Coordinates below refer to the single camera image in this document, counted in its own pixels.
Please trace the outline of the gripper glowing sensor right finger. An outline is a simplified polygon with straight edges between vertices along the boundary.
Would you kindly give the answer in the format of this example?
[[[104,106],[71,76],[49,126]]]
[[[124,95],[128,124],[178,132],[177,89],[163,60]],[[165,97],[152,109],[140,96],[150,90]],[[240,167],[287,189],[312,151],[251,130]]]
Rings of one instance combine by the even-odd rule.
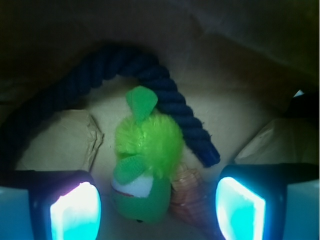
[[[227,165],[217,183],[215,210],[226,240],[318,240],[320,167]]]

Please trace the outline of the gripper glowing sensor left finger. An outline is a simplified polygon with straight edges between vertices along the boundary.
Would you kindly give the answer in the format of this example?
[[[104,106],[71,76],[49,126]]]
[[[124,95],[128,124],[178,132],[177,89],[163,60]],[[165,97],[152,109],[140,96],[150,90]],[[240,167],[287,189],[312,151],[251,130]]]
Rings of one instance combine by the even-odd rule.
[[[2,240],[95,240],[101,197],[84,170],[0,173]]]

